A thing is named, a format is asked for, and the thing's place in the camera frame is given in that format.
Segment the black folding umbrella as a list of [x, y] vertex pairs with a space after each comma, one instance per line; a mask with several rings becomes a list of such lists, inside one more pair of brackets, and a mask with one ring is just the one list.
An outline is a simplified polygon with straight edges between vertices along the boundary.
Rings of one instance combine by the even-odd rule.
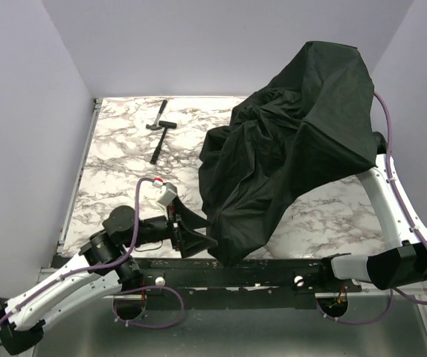
[[374, 86], [358, 49], [306, 43], [262, 89], [206, 133], [199, 158], [202, 211], [224, 266], [262, 248], [286, 209], [376, 161]]

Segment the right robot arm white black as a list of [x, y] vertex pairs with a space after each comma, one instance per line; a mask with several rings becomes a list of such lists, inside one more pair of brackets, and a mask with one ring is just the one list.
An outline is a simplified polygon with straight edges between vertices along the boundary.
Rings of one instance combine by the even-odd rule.
[[386, 159], [387, 144], [375, 132], [376, 164], [357, 178], [361, 182], [379, 220], [385, 251], [372, 256], [340, 254], [324, 258], [339, 280], [358, 280], [381, 290], [427, 280], [427, 250], [416, 233], [427, 241], [424, 226], [400, 183], [394, 161]]

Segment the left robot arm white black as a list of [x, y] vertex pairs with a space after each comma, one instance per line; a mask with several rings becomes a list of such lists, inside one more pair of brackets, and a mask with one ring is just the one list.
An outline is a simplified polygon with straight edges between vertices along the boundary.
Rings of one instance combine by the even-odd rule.
[[178, 197], [162, 207], [162, 215], [149, 219], [140, 219], [137, 205], [115, 208], [102, 230], [52, 275], [20, 295], [0, 297], [0, 347], [16, 356], [38, 344], [44, 328], [77, 305], [124, 289], [145, 290], [141, 268], [131, 255], [141, 245], [168, 239], [183, 258], [217, 245], [198, 232], [208, 221]]

